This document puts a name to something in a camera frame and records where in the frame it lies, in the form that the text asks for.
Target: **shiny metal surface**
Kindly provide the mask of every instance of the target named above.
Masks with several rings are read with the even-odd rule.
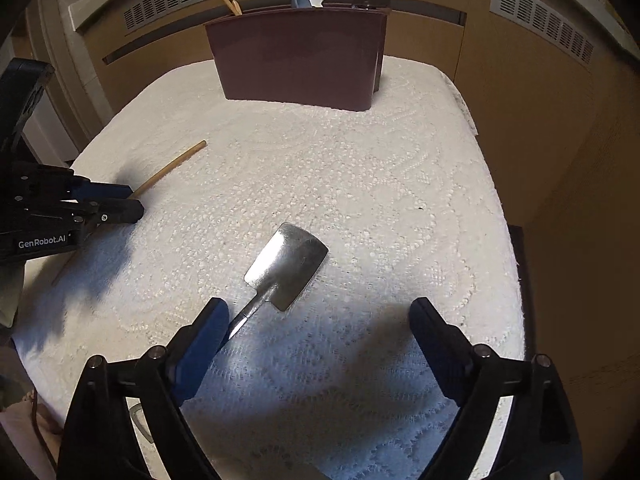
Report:
[[[229,324],[232,338],[265,301],[286,311],[311,281],[329,249],[311,233],[284,223],[258,254],[244,280],[256,295]]]

